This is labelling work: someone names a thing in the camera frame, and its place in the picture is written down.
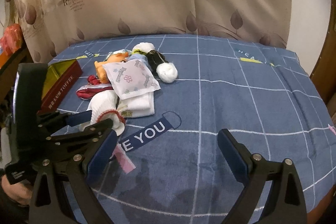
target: black cloth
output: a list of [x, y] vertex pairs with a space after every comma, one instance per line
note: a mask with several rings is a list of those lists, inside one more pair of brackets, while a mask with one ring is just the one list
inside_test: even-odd
[[[5, 174], [0, 169], [0, 179]], [[11, 200], [0, 183], [0, 223], [1, 224], [25, 224], [28, 222], [29, 207], [22, 207], [19, 203]]]

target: brown wooden furniture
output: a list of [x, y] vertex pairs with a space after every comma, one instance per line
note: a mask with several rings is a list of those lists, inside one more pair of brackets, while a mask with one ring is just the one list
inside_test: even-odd
[[6, 97], [7, 93], [14, 85], [17, 68], [19, 63], [32, 63], [27, 45], [24, 42], [22, 47], [14, 52], [6, 63], [0, 68], [0, 102]]

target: black device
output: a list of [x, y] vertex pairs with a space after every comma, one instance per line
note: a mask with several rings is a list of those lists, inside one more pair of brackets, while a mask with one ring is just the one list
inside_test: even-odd
[[[98, 180], [117, 144], [110, 119], [83, 132], [51, 136], [64, 126], [91, 118], [91, 111], [77, 114], [50, 112], [37, 115], [47, 65], [20, 64], [8, 127], [12, 161], [5, 167], [11, 184], [24, 179], [34, 185], [29, 209], [30, 224], [74, 224], [63, 181], [69, 181], [88, 224], [113, 224], [89, 185]], [[217, 142], [238, 182], [243, 183], [235, 205], [222, 224], [247, 224], [266, 181], [273, 181], [258, 224], [306, 224], [302, 186], [290, 159], [267, 161], [251, 154], [227, 129]]]

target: human hand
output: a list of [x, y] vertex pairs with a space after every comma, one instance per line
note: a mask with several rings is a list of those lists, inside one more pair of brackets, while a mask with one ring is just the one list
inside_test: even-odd
[[33, 187], [31, 185], [24, 185], [21, 182], [11, 185], [6, 175], [3, 175], [1, 178], [1, 186], [9, 198], [21, 205], [29, 205], [33, 193]]

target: white packet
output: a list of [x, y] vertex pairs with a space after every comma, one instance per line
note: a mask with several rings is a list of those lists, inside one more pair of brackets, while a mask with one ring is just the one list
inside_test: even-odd
[[108, 63], [103, 68], [115, 93], [122, 100], [160, 89], [159, 82], [141, 60]]

